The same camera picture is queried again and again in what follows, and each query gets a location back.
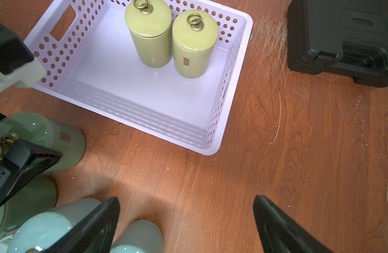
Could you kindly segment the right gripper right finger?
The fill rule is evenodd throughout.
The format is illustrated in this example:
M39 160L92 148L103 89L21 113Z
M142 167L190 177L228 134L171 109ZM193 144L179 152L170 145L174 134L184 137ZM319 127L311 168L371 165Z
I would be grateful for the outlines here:
M255 197L253 212L265 253L331 252L266 196Z

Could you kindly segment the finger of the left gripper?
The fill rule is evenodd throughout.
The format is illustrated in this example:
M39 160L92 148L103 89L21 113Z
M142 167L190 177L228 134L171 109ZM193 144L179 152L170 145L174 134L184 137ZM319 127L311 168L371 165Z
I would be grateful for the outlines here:
M62 158L61 152L19 139L0 160L0 207Z

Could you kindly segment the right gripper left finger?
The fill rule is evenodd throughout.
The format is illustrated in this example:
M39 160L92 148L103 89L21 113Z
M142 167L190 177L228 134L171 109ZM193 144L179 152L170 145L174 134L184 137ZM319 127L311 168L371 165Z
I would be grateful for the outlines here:
M109 197L45 253L109 253L120 216L117 197Z

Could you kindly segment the dark green canister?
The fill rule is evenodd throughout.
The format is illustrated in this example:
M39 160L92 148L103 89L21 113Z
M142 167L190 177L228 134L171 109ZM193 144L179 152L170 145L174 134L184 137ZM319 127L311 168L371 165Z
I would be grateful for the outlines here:
M35 112L18 112L2 119L0 140L9 132L18 134L22 140L62 153L60 161L46 173L72 168L82 159L86 149L81 130Z
M0 207L0 241L13 235L33 216L54 208L57 199L57 187L49 177L33 179Z

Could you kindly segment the blue-grey canister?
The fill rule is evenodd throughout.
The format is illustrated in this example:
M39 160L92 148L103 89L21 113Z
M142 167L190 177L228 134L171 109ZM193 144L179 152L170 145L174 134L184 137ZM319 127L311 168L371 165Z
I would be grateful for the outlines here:
M35 215L16 231L7 252L42 253L100 204L95 198L82 198Z
M129 224L117 238L111 253L164 253L164 237L159 227L148 220Z

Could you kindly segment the lilac perforated plastic basket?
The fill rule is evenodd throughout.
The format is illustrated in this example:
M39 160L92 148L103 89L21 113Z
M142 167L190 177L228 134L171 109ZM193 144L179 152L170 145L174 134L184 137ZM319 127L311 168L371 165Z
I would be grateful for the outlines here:
M221 145L252 17L213 1L168 1L172 17L208 11L218 41L206 73L181 76L173 62L143 64L124 20L128 1L53 1L25 39L47 75L35 88L202 155Z

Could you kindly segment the yellow-green canister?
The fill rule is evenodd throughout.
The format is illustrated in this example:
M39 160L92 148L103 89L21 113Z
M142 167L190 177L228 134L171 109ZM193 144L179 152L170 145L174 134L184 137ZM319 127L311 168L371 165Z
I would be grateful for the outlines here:
M172 57L172 13L165 1L133 1L125 10L125 22L140 60L162 67Z
M191 9L181 13L172 26L175 68L185 78L205 74L218 40L218 25L207 12Z

